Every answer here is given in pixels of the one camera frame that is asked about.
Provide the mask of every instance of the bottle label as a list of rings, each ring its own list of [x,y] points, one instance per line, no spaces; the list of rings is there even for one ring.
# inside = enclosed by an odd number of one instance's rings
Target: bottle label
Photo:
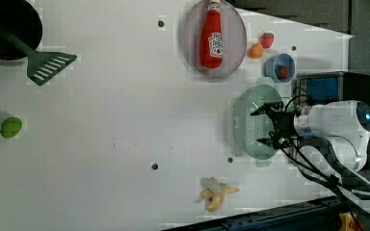
[[[215,2],[212,2],[212,3],[209,3],[209,6],[208,6],[208,11],[217,11],[217,12],[221,12],[221,8],[219,7],[220,4],[219,3],[215,3]]]
[[[222,54],[224,53],[224,42],[222,41],[222,33],[212,33],[212,37],[209,38],[209,50],[211,57],[222,57]]]

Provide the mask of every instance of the blue bowl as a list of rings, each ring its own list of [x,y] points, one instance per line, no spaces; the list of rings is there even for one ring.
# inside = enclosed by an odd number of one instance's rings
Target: blue bowl
[[[278,78],[276,76],[276,69],[279,65],[287,68],[287,76],[285,78]],[[270,58],[265,63],[265,74],[267,77],[271,77],[275,83],[288,83],[293,79],[296,72],[296,66],[293,58],[287,54],[279,54]]]

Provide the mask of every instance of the green basket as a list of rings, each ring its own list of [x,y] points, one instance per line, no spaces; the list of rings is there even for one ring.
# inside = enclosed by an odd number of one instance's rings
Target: green basket
[[[257,139],[270,138],[274,131],[272,121],[266,115],[251,116],[264,103],[280,102],[281,97],[276,89],[269,85],[259,85],[243,93],[234,104],[234,141],[244,152],[257,160],[268,160],[276,154]]]

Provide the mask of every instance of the red ketchup bottle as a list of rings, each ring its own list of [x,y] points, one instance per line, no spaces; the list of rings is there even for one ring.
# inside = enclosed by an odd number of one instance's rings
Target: red ketchup bottle
[[[219,67],[224,53],[220,5],[220,0],[209,0],[208,12],[200,37],[200,63],[208,68]]]

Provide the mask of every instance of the green ball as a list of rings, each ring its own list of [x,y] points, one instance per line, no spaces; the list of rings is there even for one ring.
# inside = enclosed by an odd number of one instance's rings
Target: green ball
[[[20,132],[20,129],[22,129],[22,120],[18,117],[9,117],[1,126],[1,135],[7,139],[13,138]]]

